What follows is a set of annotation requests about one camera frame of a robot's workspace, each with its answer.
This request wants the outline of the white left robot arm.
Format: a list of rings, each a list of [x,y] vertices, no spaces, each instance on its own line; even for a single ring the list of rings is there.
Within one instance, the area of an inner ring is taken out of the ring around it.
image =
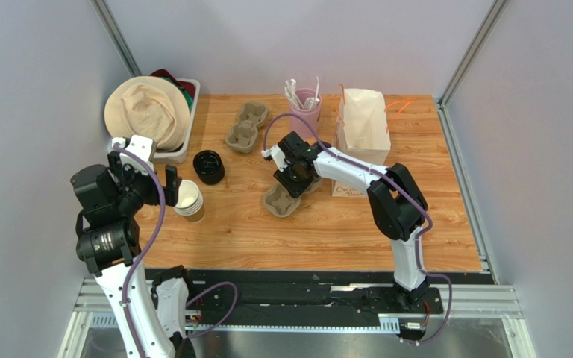
[[[108,163],[76,172],[70,179],[81,205],[75,232],[79,260],[108,299],[128,357],[195,357],[184,329],[189,290],[177,266],[146,282],[135,215],[145,205],[164,210],[177,203],[178,176],[166,167],[166,183],[154,169],[152,151],[115,145]]]

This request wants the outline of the white paper takeout bag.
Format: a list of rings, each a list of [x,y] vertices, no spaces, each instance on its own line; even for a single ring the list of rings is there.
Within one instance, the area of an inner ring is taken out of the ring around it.
[[[376,165],[385,163],[391,140],[383,93],[342,88],[332,145],[358,160]]]

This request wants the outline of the brown paper cup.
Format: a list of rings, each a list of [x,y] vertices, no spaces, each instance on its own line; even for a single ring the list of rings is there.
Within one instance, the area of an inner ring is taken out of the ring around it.
[[[190,210],[201,207],[203,198],[198,185],[191,180],[183,180],[178,186],[176,209]]]

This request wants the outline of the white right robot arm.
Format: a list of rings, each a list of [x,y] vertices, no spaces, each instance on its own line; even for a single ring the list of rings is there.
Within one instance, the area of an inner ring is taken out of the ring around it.
[[[315,179],[345,184],[369,200],[378,230],[391,241],[394,256],[393,301],[409,311],[422,305],[428,290],[423,266],[422,234],[431,226],[427,202],[406,166],[385,167],[350,157],[326,142],[305,142],[296,132],[264,148],[265,160],[277,166],[274,178],[292,198],[299,198]]]

